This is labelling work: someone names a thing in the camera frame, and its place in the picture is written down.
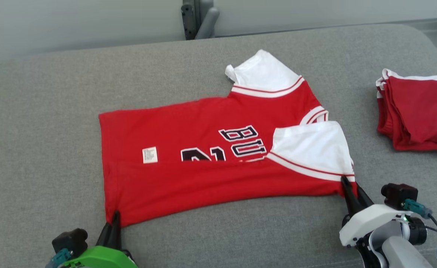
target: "metal bracket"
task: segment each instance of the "metal bracket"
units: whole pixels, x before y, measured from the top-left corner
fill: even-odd
[[[220,12],[213,0],[182,0],[182,23],[186,40],[213,38]]]

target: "gray table surface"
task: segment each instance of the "gray table surface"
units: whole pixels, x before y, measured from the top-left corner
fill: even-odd
[[[367,25],[56,52],[0,63],[0,268],[44,267],[51,240],[103,227],[98,114],[226,96],[234,66],[265,49],[302,74],[344,129],[360,185],[406,183],[437,218],[437,153],[396,152],[376,131],[383,68],[437,75],[437,49],[402,25]],[[174,214],[123,230],[140,267],[358,268],[339,242],[344,199],[276,197]],[[419,251],[435,267],[437,234]]]

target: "white sleeve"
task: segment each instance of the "white sleeve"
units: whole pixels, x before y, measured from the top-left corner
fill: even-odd
[[[354,181],[348,143],[336,121],[277,128],[267,158],[313,178]]]
[[[268,92],[292,88],[301,78],[264,50],[259,50],[235,68],[227,66],[225,75],[235,82],[235,86]]]

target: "teal connector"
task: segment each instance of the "teal connector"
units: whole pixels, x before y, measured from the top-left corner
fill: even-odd
[[[57,268],[65,261],[70,260],[71,257],[71,253],[68,251],[68,249],[63,248],[62,250],[58,251],[53,258],[51,258],[51,261],[45,266],[45,268]]]
[[[426,208],[424,205],[414,200],[405,200],[403,208],[419,214],[424,219],[429,219],[429,215],[432,215],[431,209]]]

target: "basketball jersey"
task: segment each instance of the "basketball jersey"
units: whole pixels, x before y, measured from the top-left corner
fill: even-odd
[[[122,226],[223,202],[283,195],[341,194],[355,188],[348,146],[337,122],[277,128],[261,161],[106,162],[106,219]]]
[[[275,128],[327,120],[307,81],[266,51],[226,74],[227,97],[100,114],[103,164],[261,160]]]

